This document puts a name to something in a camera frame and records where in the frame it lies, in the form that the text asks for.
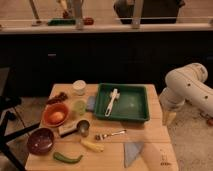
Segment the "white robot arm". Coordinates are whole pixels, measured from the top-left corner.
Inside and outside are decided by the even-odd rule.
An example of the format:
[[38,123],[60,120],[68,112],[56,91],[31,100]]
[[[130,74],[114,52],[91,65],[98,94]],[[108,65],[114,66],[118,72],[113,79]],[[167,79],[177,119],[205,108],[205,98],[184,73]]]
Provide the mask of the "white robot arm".
[[213,88],[204,84],[207,78],[208,71],[200,63],[191,63],[166,74],[166,87],[159,95],[165,126],[174,120],[176,111],[186,100],[213,118]]

